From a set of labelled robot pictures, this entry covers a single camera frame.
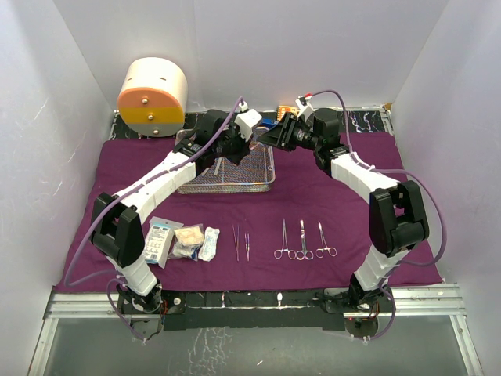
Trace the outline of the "beige bandage roll packet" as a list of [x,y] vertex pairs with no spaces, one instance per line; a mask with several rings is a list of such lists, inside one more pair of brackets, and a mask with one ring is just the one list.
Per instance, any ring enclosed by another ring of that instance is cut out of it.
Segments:
[[197,246],[204,242],[204,232],[199,225],[176,229],[175,236],[184,246]]

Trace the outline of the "metal surgical scissors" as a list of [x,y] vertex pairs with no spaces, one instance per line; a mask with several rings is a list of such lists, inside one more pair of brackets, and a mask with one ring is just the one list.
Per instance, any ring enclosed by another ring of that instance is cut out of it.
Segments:
[[300,236],[301,236],[301,249],[296,252],[297,259],[303,260],[313,260],[314,253],[307,247],[306,233],[305,233],[305,223],[304,220],[300,220]]

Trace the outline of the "thin metal tweezers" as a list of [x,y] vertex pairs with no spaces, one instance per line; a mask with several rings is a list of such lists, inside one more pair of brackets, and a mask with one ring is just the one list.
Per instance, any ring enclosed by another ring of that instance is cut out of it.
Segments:
[[236,261],[240,261],[240,226],[234,225],[232,226],[233,240],[236,251]]

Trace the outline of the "small blue white packet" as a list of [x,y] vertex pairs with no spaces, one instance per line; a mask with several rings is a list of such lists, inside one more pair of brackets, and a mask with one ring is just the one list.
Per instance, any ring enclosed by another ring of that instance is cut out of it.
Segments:
[[192,261],[197,261],[201,247],[202,244],[184,245],[176,241],[169,251],[168,259],[190,259]]

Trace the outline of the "wire mesh metal tray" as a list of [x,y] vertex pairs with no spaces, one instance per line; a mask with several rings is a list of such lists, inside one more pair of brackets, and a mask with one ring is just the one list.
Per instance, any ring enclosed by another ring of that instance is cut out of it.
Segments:
[[226,158],[218,176],[214,176],[214,164],[194,180],[178,188],[181,194],[202,193],[257,193],[270,190],[276,178],[273,150],[257,141],[257,137],[267,128],[258,126],[250,143],[250,153],[239,165],[230,163]]

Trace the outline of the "wide metal tweezers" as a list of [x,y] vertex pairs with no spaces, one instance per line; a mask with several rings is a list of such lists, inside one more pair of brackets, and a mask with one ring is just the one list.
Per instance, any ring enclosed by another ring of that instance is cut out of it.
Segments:
[[246,232],[244,234],[244,245],[245,245],[246,259],[249,262],[250,261],[251,244],[250,244],[250,234],[248,232]]

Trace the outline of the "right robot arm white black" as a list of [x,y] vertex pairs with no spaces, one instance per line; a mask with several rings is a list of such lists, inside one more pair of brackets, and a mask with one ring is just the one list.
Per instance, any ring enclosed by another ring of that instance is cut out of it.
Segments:
[[429,226],[418,184],[376,172],[350,154],[341,141],[341,126],[338,112],[328,108],[316,110],[311,123],[287,112],[258,142],[284,151],[298,147],[312,151],[320,170],[369,205],[369,252],[351,275],[348,289],[331,298],[339,305],[365,311],[389,291],[389,276],[428,238]]

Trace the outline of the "white gauze packet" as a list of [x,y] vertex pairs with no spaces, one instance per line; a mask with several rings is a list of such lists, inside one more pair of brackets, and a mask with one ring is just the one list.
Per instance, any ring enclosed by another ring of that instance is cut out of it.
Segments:
[[152,217],[142,253],[146,262],[158,265],[161,269],[164,269],[174,239],[175,230],[182,227],[183,224],[180,222],[156,216]]

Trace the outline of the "metal forceps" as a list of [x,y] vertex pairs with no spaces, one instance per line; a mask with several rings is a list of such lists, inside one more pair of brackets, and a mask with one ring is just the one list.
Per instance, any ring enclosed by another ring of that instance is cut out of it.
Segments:
[[276,249],[273,252],[273,256],[277,260],[284,259],[284,258],[288,258],[290,260],[295,260],[297,258],[296,252],[291,250],[288,246],[287,224],[286,224],[285,219],[283,219],[283,232],[282,232],[281,248]]
[[323,226],[321,222],[318,222],[318,228],[319,228],[319,236],[320,236],[320,242],[321,245],[319,248],[315,250],[315,256],[318,259],[323,259],[325,255],[328,255],[330,257],[336,257],[337,256],[337,249],[335,247],[330,247],[325,238],[325,234],[323,231]]

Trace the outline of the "round white drawer box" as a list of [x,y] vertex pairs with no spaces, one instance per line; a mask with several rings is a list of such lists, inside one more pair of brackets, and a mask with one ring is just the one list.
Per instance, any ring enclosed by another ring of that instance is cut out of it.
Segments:
[[168,137],[185,124],[187,99],[188,81],[176,63],[143,57],[130,64],[117,97],[117,109],[134,132]]

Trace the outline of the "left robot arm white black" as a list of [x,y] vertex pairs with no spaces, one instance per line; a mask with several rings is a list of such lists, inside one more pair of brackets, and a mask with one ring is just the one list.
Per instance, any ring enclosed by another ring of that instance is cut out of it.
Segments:
[[118,289],[124,300],[145,313],[160,308],[161,283],[143,255],[143,223],[156,207],[216,159],[223,157],[239,164],[250,153],[253,132],[261,122],[256,110],[236,116],[209,110],[199,125],[141,179],[114,195],[98,196],[90,241],[125,279],[125,286]]

